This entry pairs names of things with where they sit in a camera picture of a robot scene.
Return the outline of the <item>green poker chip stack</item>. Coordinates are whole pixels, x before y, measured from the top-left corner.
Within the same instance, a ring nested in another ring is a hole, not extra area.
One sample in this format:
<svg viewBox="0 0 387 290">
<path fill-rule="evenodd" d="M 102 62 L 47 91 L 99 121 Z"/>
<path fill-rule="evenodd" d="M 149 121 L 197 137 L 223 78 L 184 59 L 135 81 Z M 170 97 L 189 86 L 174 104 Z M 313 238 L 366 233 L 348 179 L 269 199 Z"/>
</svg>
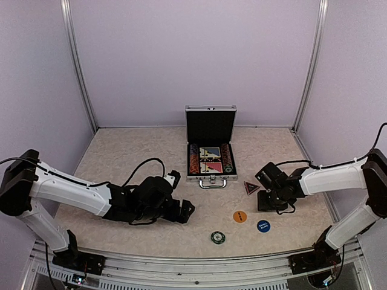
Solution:
<svg viewBox="0 0 387 290">
<path fill-rule="evenodd" d="M 226 173 L 232 173 L 233 172 L 233 166 L 232 165 L 226 165 L 225 167 L 224 167 L 224 171 L 226 172 Z"/>
</svg>

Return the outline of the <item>aluminium poker set case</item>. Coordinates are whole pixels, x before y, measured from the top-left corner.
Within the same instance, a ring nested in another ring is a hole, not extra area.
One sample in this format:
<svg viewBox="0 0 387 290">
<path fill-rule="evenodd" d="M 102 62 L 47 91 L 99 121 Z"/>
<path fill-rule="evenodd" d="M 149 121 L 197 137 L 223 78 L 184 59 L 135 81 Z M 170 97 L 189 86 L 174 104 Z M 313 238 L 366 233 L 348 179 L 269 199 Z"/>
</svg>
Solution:
<svg viewBox="0 0 387 290">
<path fill-rule="evenodd" d="M 187 143 L 187 181 L 197 183 L 202 189 L 223 189 L 229 181 L 236 181 L 238 173 L 232 150 L 232 134 L 236 119 L 235 105 L 187 105 L 186 143 Z M 201 147 L 219 147 L 227 143 L 232 158 L 233 172 L 224 171 L 222 153 L 218 159 L 200 158 Z M 199 148 L 200 162 L 222 162 L 223 173 L 189 173 L 189 147 L 196 144 Z"/>
</svg>

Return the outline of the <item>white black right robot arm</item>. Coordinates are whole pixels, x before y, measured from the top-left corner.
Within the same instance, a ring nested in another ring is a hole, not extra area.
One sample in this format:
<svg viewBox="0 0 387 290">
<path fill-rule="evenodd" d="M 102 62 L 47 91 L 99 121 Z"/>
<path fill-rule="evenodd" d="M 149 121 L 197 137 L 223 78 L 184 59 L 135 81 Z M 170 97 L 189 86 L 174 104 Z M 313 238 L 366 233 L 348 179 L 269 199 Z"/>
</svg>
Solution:
<svg viewBox="0 0 387 290">
<path fill-rule="evenodd" d="M 305 167 L 290 175 L 269 162 L 255 177 L 263 186 L 257 194 L 258 210 L 274 211 L 278 215 L 295 208 L 298 199 L 317 193 L 366 190 L 364 201 L 327 228 L 314 244 L 309 262 L 315 268 L 324 267 L 348 240 L 386 218 L 386 156 L 376 146 L 360 158 L 329 166 L 315 166 L 307 160 Z"/>
</svg>

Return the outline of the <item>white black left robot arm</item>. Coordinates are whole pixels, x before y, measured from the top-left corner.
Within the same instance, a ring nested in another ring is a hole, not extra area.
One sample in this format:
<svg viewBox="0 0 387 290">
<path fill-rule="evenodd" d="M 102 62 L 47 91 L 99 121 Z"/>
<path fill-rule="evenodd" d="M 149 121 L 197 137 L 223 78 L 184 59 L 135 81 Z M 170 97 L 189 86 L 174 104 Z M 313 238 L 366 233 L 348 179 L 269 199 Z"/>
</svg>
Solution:
<svg viewBox="0 0 387 290">
<path fill-rule="evenodd" d="M 75 235 L 62 228 L 41 205 L 41 199 L 70 205 L 102 219 L 132 226 L 151 225 L 159 219 L 185 224 L 195 211 L 187 200 L 172 197 L 180 180 L 173 170 L 163 176 L 149 176 L 139 185 L 94 183 L 58 171 L 39 159 L 39 152 L 27 150 L 9 163 L 1 182 L 1 212 L 22 221 L 45 241 L 55 257 L 73 269 L 85 262 Z"/>
</svg>

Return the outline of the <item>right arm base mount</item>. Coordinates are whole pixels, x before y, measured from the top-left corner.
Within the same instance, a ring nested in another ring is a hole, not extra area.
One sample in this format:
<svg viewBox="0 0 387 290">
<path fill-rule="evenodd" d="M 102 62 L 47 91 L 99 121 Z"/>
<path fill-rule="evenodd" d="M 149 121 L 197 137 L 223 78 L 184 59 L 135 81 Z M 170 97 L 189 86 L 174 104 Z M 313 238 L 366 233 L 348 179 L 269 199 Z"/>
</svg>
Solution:
<svg viewBox="0 0 387 290">
<path fill-rule="evenodd" d="M 305 272 L 315 271 L 319 269 L 317 256 L 314 251 L 294 254 L 289 258 L 290 268 L 293 275 L 302 274 Z"/>
</svg>

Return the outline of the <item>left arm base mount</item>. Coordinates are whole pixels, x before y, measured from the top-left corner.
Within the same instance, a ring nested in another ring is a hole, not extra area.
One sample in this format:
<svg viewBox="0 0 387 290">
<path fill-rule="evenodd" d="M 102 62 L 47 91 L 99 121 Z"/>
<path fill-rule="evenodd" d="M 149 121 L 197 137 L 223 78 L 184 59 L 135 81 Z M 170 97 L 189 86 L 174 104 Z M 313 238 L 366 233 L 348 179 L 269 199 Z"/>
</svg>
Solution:
<svg viewBox="0 0 387 290">
<path fill-rule="evenodd" d="M 54 253 L 53 257 L 54 265 L 97 276 L 102 275 L 105 261 L 104 256 L 81 251 L 75 254 L 69 251 Z"/>
</svg>

